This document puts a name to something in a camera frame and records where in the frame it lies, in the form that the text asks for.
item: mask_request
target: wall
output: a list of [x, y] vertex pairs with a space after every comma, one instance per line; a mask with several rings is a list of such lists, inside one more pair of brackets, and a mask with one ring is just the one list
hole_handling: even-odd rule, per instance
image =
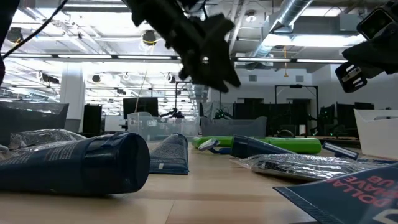
[[[228, 86], [229, 92], [221, 94], [221, 102], [235, 103], [238, 98], [263, 98], [264, 103], [275, 102], [275, 85], [291, 85], [297, 84], [296, 75], [303, 75], [304, 82], [302, 85], [311, 85], [312, 76], [304, 69], [290, 69], [287, 71], [289, 77], [284, 77], [285, 70], [253, 70], [247, 71], [243, 69], [236, 70], [242, 85], [239, 88]], [[256, 82], [249, 82], [249, 75], [257, 75]], [[217, 90], [209, 90], [209, 101], [218, 101], [219, 92]], [[291, 89], [278, 87], [278, 103], [286, 103], [287, 99], [315, 98], [306, 88]]]
[[312, 75], [314, 85], [319, 86], [320, 106], [333, 103], [354, 104], [355, 102], [374, 103], [376, 109], [398, 108], [398, 74], [382, 73], [354, 93], [345, 93], [335, 75], [338, 65], [326, 65]]

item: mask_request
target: blue tube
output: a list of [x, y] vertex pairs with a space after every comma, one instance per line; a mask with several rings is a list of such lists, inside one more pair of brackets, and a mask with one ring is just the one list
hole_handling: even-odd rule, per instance
[[188, 140], [182, 134], [172, 134], [150, 152], [151, 174], [188, 175]]
[[149, 175], [149, 150], [138, 134], [68, 142], [0, 161], [0, 190], [67, 195], [136, 192]]
[[258, 154], [295, 154], [281, 147], [273, 146], [266, 142], [259, 141], [246, 136], [234, 135], [232, 139], [231, 156], [238, 158], [247, 158]]

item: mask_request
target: plastic container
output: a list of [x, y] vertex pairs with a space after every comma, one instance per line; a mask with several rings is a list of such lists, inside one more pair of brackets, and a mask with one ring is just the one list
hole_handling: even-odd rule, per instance
[[265, 137], [267, 118], [259, 117], [255, 120], [210, 120], [201, 117], [202, 136], [242, 136]]
[[266, 142], [254, 138], [235, 135], [231, 148], [231, 156], [237, 158], [247, 158], [259, 154], [293, 154], [294, 152], [273, 146]]
[[191, 140], [198, 136], [200, 118], [156, 118], [140, 112], [127, 116], [129, 132], [141, 135], [147, 142], [162, 141], [171, 134], [179, 133]]
[[364, 155], [398, 159], [398, 110], [354, 110]]
[[44, 146], [0, 161], [0, 190], [67, 195], [136, 192], [149, 175], [149, 150], [121, 133]]
[[151, 174], [183, 174], [188, 169], [188, 140], [182, 134], [173, 134], [164, 139], [150, 152]]

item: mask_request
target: desk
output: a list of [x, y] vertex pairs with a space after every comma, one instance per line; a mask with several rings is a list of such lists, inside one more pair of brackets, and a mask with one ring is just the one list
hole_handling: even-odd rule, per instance
[[288, 224], [314, 221], [272, 189], [293, 182], [255, 174], [230, 159], [230, 156], [198, 152], [190, 146], [188, 175], [151, 174], [145, 186], [133, 194], [81, 198], [0, 193], [0, 223]]

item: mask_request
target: ceiling duct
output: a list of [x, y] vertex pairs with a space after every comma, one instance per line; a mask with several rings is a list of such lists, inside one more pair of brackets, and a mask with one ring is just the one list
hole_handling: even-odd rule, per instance
[[[262, 43], [251, 54], [251, 57], [266, 57], [273, 46], [264, 43], [270, 32], [290, 33], [293, 31], [293, 23], [300, 17], [303, 11], [311, 4], [313, 0], [284, 0], [280, 10], [266, 18], [262, 28]], [[248, 63], [246, 69], [264, 68], [266, 63]]]

